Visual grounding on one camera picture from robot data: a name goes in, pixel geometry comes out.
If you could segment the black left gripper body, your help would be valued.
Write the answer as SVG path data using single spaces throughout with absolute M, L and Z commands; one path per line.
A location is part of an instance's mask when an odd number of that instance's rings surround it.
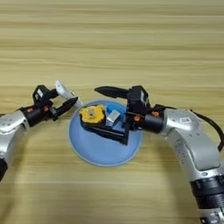
M 34 127 L 43 121 L 56 121 L 59 117 L 51 100 L 34 100 L 32 105 L 22 107 L 19 111 L 23 113 L 30 127 Z

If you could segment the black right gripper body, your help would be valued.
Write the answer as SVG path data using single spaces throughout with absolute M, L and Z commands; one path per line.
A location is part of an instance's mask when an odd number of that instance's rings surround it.
M 131 131 L 147 130 L 153 133 L 160 133 L 164 127 L 164 120 L 160 116 L 154 116 L 151 113 L 146 115 L 126 112 L 123 127 L 125 129 L 123 144 L 127 145 Z

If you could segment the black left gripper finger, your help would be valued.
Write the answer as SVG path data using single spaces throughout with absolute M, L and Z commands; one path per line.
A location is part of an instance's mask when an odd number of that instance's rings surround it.
M 50 90 L 48 93 L 47 93 L 47 99 L 50 100 L 50 99 L 54 99 L 56 97 L 58 97 L 59 94 L 57 93 L 57 90 L 56 89 L 52 89 Z
M 74 104 L 78 101 L 77 97 L 71 98 L 67 101 L 65 101 L 59 108 L 55 109 L 55 117 L 59 117 L 62 116 L 63 114 L 65 114 L 68 110 L 70 110 Z

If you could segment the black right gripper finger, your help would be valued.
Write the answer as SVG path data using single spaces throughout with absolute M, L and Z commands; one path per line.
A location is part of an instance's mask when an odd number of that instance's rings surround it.
M 120 144 L 128 144 L 129 126 L 127 124 L 122 125 L 122 130 L 113 129 L 104 123 L 82 122 L 81 126 L 84 130 L 93 132 L 100 137 L 117 141 Z
M 111 86 L 96 87 L 94 90 L 98 92 L 99 94 L 105 95 L 107 97 L 123 98 L 123 99 L 127 98 L 127 94 L 129 92 L 128 89 L 119 88 L 119 87 L 111 87 Z

